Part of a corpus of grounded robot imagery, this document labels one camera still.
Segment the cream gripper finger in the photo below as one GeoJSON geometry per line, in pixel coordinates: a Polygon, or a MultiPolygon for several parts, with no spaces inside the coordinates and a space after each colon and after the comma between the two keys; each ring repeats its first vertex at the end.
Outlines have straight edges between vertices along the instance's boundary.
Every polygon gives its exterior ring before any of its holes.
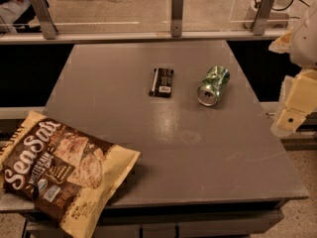
{"type": "Polygon", "coordinates": [[[268,49],[277,54],[288,54],[290,52],[292,34],[293,29],[287,30],[282,36],[273,41],[268,49]]]}
{"type": "Polygon", "coordinates": [[[304,68],[294,77],[287,75],[281,85],[271,133],[277,137],[290,136],[316,109],[317,70],[304,68]]]}

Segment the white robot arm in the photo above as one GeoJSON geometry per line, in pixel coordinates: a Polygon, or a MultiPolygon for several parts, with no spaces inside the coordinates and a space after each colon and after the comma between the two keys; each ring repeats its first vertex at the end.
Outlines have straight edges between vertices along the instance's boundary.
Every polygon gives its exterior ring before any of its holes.
{"type": "Polygon", "coordinates": [[[270,127],[273,135],[287,137],[317,109],[317,2],[268,49],[288,53],[290,61],[301,68],[295,76],[284,78],[270,127]]]}

